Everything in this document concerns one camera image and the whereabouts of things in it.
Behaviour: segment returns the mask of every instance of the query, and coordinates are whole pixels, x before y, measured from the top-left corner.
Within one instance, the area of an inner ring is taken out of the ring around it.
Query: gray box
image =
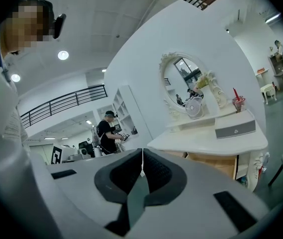
[[[216,138],[226,138],[256,131],[254,116],[249,111],[242,111],[237,114],[216,118]]]

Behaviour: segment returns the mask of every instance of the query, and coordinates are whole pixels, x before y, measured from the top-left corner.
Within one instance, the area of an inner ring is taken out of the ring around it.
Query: white vanity table
[[[180,57],[194,61],[200,71],[209,78],[210,90],[219,106],[217,115],[210,115],[206,106],[201,105],[204,116],[190,119],[185,108],[176,104],[169,96],[164,84],[165,71],[171,62]],[[223,117],[226,121],[237,123],[240,121],[237,120],[236,108],[216,83],[214,74],[207,71],[198,58],[180,52],[163,55],[159,71],[162,79],[160,85],[171,121],[166,131],[147,146],[189,159],[189,162],[194,160],[213,166],[233,179],[246,176],[247,187],[253,191],[263,165],[263,153],[268,147],[268,141],[257,121],[254,132],[217,139],[215,122],[218,118]]]

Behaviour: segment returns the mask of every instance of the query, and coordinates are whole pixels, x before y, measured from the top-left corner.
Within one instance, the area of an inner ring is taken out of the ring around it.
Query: sleeve
[[[283,55],[283,47],[282,46],[279,47],[279,54]]]
[[[107,123],[107,122],[100,123],[99,124],[99,131],[101,131],[102,133],[111,132],[111,127],[110,127],[109,123]]]

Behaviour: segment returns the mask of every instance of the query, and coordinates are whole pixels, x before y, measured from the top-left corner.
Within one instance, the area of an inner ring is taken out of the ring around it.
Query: plastic bottle
[[[264,155],[264,161],[263,161],[263,166],[262,166],[262,172],[265,173],[266,169],[267,169],[267,163],[269,162],[269,158],[270,158],[270,153],[266,152]]]

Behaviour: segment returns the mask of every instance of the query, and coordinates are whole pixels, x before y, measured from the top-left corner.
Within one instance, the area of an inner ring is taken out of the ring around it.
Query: black t-shirt
[[[109,139],[106,135],[106,133],[108,132],[111,132],[111,134],[113,134],[113,129],[114,128],[111,128],[109,123],[105,120],[102,120],[98,124],[98,136],[100,137],[101,147],[103,148],[103,150],[105,150],[103,151],[105,154],[117,151],[115,140]]]

